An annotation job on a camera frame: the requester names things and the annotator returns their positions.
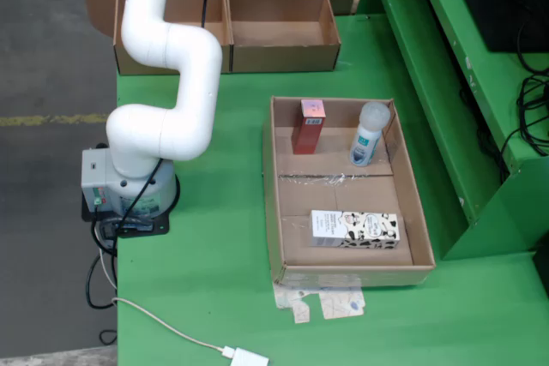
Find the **small red carton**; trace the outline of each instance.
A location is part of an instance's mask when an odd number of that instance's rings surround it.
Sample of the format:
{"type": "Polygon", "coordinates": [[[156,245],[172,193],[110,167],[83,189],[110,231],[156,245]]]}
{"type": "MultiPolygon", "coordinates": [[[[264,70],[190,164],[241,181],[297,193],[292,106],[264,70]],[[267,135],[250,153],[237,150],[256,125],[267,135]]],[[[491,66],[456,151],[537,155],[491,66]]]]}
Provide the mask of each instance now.
{"type": "Polygon", "coordinates": [[[292,133],[293,154],[315,152],[325,118],[326,113],[321,100],[301,100],[301,113],[292,133]]]}

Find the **paper sticker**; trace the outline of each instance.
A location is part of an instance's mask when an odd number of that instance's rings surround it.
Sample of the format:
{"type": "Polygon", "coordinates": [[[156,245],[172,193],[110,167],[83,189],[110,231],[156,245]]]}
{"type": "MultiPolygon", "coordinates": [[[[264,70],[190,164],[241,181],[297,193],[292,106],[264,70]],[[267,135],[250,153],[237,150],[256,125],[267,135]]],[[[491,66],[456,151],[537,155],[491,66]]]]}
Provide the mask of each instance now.
{"type": "Polygon", "coordinates": [[[273,284],[274,300],[278,309],[291,309],[296,323],[311,320],[311,309],[301,299],[309,295],[318,295],[323,309],[324,319],[361,316],[366,306],[360,287],[319,287],[299,288],[273,284]]]}

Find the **deodorant bottle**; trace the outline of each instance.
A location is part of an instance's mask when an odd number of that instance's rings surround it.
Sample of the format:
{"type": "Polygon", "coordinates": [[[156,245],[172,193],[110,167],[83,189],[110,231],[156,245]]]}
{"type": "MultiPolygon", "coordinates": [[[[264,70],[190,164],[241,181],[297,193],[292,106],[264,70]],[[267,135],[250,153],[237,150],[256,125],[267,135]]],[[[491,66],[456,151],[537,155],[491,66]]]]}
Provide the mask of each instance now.
{"type": "Polygon", "coordinates": [[[360,112],[360,125],[351,146],[351,163],[368,166],[376,152],[381,131],[391,117],[389,107],[379,102],[369,102],[360,112]]]}

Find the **concrete floor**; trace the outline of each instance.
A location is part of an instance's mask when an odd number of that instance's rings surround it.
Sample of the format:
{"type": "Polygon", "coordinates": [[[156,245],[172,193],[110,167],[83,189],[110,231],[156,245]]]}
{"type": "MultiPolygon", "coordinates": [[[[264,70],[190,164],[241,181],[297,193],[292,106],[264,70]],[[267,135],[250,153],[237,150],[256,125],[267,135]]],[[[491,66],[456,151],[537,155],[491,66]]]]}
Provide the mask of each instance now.
{"type": "Polygon", "coordinates": [[[112,111],[115,70],[84,0],[0,0],[0,358],[98,346],[116,327],[84,298],[97,249],[80,220],[81,150],[106,141],[104,117],[72,117],[112,111]]]}

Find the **cardboard flap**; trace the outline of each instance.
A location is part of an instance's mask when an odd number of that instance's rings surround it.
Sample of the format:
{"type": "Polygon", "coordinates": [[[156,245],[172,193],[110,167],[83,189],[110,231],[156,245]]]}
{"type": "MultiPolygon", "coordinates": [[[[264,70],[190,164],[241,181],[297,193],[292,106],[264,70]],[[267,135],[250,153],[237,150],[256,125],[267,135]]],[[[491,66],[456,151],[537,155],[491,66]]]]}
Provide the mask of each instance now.
{"type": "Polygon", "coordinates": [[[117,0],[86,0],[87,18],[92,26],[112,38],[117,0]]]}

